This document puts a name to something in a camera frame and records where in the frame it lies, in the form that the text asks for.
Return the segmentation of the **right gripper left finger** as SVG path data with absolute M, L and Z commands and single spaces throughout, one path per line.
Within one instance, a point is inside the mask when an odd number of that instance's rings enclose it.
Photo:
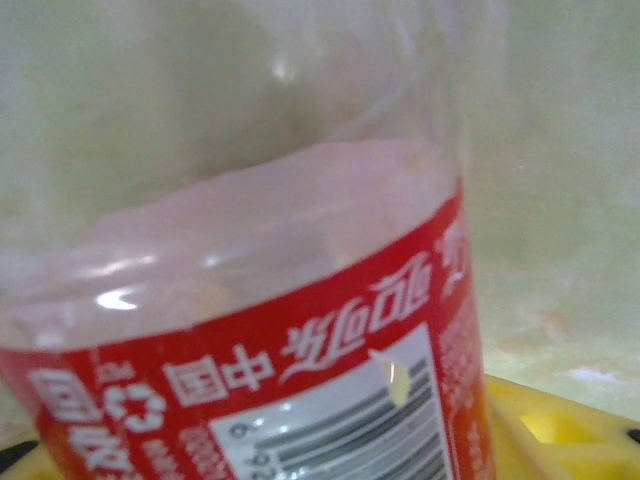
M 1 448 L 1 480 L 63 480 L 48 451 L 35 439 Z

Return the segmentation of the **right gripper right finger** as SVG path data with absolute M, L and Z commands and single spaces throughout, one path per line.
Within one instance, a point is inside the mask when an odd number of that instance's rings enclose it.
M 486 377 L 499 479 L 639 480 L 639 423 Z

